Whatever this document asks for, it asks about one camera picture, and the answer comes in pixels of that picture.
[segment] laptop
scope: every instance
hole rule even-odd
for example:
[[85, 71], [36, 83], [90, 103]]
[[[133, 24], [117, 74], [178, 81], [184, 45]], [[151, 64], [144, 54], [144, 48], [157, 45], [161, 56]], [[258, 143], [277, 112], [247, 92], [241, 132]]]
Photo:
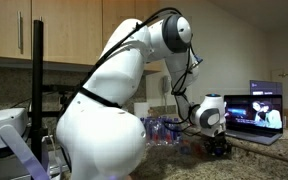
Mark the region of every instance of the laptop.
[[283, 135], [282, 95], [224, 95], [226, 135], [271, 145]]

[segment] wooden cabinet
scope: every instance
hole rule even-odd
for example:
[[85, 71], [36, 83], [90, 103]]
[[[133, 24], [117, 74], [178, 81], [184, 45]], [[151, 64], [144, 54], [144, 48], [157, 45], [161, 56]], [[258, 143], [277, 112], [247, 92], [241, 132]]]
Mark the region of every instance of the wooden cabinet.
[[95, 64], [102, 52], [102, 0], [32, 0], [32, 22], [40, 17], [45, 61]]
[[0, 0], [0, 57], [31, 59], [30, 24], [30, 0]]
[[[119, 26], [128, 18], [144, 21], [159, 9], [159, 0], [103, 0], [103, 47]], [[145, 65], [146, 71], [160, 71], [161, 62]]]

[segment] black stand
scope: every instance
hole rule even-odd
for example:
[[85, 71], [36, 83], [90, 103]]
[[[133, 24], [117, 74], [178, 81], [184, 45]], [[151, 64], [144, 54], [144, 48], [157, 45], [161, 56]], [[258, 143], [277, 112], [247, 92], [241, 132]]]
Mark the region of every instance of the black stand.
[[42, 85], [43, 85], [43, 27], [40, 20], [34, 20], [33, 32], [33, 75], [32, 75], [32, 127], [31, 149], [35, 157], [42, 160]]

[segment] laptop screen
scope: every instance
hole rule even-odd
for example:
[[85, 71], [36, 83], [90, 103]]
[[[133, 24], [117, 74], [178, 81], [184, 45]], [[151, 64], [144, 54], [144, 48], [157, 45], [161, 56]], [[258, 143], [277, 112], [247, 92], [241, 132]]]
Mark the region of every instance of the laptop screen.
[[225, 95], [227, 129], [283, 133], [282, 95]]

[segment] wire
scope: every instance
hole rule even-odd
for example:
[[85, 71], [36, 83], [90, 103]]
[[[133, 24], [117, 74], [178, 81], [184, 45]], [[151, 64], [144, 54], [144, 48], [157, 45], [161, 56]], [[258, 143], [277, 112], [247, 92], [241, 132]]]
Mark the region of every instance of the wire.
[[[56, 93], [56, 92], [57, 92], [57, 91], [53, 91], [53, 92], [44, 94], [43, 96], [47, 96], [47, 95], [50, 95], [50, 94], [54, 94], [54, 93]], [[14, 108], [14, 107], [16, 107], [16, 106], [18, 106], [18, 105], [20, 105], [20, 104], [22, 104], [22, 103], [24, 103], [24, 102], [26, 102], [26, 101], [29, 101], [29, 100], [31, 100], [31, 99], [32, 99], [32, 98], [28, 98], [28, 99], [25, 99], [25, 100], [23, 100], [23, 101], [20, 101], [20, 102], [14, 104], [13, 106], [11, 106], [10, 108]]]

